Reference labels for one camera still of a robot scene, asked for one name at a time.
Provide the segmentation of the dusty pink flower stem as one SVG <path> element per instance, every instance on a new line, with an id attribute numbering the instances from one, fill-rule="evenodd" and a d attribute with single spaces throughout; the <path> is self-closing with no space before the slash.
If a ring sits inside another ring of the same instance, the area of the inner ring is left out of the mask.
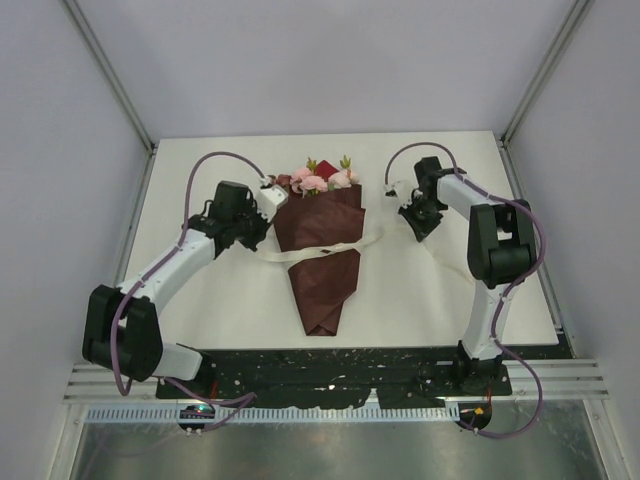
<path id="1" fill-rule="evenodd" d="M 292 177 L 288 174 L 270 175 L 269 181 L 271 185 L 278 185 L 286 191 L 291 189 Z"/>

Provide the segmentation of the red wrapping paper sheet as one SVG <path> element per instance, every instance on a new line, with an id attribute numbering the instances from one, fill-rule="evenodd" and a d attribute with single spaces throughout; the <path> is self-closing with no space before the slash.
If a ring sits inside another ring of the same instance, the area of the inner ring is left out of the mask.
<path id="1" fill-rule="evenodd" d="M 327 183 L 340 165 L 318 161 L 317 174 Z M 364 233 L 362 187 L 328 190 L 302 197 L 287 191 L 289 199 L 274 219 L 281 252 L 312 246 L 356 242 Z M 344 303 L 358 286 L 361 254 L 338 253 L 327 258 L 302 261 L 287 268 L 304 333 L 335 336 Z"/>

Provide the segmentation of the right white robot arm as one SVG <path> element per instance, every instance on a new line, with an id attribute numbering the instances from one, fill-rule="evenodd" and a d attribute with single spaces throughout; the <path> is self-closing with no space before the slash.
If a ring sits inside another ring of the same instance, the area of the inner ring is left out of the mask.
<path id="1" fill-rule="evenodd" d="M 468 221 L 467 265 L 475 280 L 468 326 L 449 368 L 452 388 L 463 395 L 508 395 L 507 369 L 500 348 L 510 304 L 538 254 L 529 204 L 500 200 L 436 157 L 414 165 L 417 184 L 398 181 L 386 194 L 399 201 L 398 213 L 417 241 L 453 210 Z"/>

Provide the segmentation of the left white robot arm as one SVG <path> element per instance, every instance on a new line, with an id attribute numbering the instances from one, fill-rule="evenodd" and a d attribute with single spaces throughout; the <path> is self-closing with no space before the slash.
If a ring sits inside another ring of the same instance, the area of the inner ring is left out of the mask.
<path id="1" fill-rule="evenodd" d="M 88 302 L 82 356 L 134 381 L 170 377 L 189 396 L 207 395 L 214 383 L 204 354 L 162 339 L 159 316 L 202 268 L 238 242 L 255 251 L 288 194 L 277 185 L 252 193 L 222 181 L 204 210 L 188 218 L 176 243 L 145 270 L 115 287 L 96 287 Z"/>

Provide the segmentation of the cream ribbon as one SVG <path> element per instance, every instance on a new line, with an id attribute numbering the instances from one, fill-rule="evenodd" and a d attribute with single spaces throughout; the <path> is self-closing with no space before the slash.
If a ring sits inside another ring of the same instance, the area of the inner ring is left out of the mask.
<path id="1" fill-rule="evenodd" d="M 347 251 L 356 251 L 358 253 L 362 253 L 366 247 L 373 245 L 374 243 L 380 241 L 385 235 L 390 234 L 391 232 L 402 231 L 403 236 L 408 235 L 408 228 L 401 227 L 399 224 L 388 223 L 383 226 L 377 227 L 376 229 L 370 231 L 369 233 L 364 234 L 358 241 L 356 242 L 339 242 L 332 245 L 325 246 L 312 246 L 306 247 L 297 250 L 290 250 L 286 252 L 276 252 L 274 250 L 258 250 L 256 255 L 259 259 L 269 262 L 269 263 L 279 263 L 286 264 L 288 267 L 294 266 L 302 261 L 311 260 L 316 258 L 327 258 L 338 253 L 344 253 Z M 453 264 L 447 262 L 441 255 L 439 255 L 433 248 L 429 245 L 421 242 L 421 245 L 427 251 L 431 259 L 438 264 L 440 267 L 445 268 L 460 278 L 462 278 L 466 283 L 473 285 L 475 280 L 472 276 L 463 271 L 461 268 L 454 266 Z"/>

